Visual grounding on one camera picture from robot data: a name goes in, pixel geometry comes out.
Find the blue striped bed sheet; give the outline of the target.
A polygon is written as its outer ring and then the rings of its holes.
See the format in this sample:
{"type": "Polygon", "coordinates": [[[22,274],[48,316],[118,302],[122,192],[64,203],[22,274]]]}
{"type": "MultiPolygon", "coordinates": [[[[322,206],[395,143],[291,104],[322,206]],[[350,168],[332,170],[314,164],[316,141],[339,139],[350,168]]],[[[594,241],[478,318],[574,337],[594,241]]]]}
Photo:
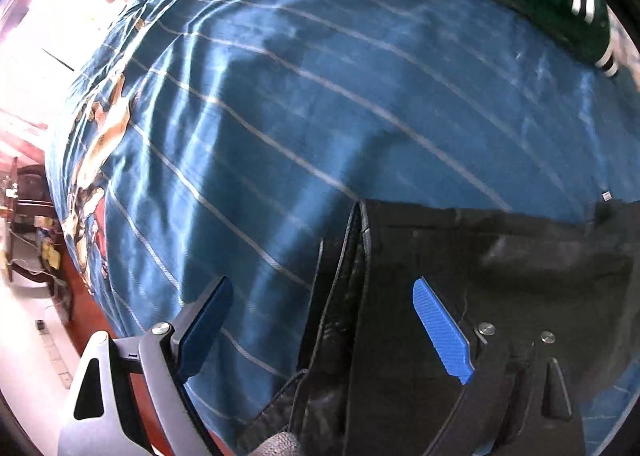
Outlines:
{"type": "Polygon", "coordinates": [[[630,74],[493,0],[133,0],[50,131],[67,248],[117,334],[232,280],[186,386],[230,448],[293,374],[319,243],[358,199],[577,222],[639,196],[630,74]]]}

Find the dark wooden side furniture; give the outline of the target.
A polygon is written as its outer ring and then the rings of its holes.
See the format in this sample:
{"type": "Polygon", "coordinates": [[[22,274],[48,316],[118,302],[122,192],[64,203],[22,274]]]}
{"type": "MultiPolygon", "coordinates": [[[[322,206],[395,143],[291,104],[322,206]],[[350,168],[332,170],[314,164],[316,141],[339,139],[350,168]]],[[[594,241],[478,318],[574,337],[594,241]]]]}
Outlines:
{"type": "Polygon", "coordinates": [[[22,166],[17,159],[3,181],[6,212],[4,260],[10,287],[32,299],[49,299],[66,325],[73,317],[74,296],[64,280],[63,234],[44,167],[22,166]]]}

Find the black jacket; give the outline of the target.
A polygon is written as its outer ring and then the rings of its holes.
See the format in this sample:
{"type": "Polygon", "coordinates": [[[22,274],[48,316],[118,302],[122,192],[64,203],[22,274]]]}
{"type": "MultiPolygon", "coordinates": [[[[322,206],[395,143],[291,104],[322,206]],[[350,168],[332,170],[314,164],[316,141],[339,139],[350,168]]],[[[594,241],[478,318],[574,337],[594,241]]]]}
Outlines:
{"type": "Polygon", "coordinates": [[[363,201],[324,243],[295,374],[240,435],[303,455],[585,455],[639,352],[639,207],[581,224],[363,201]]]}

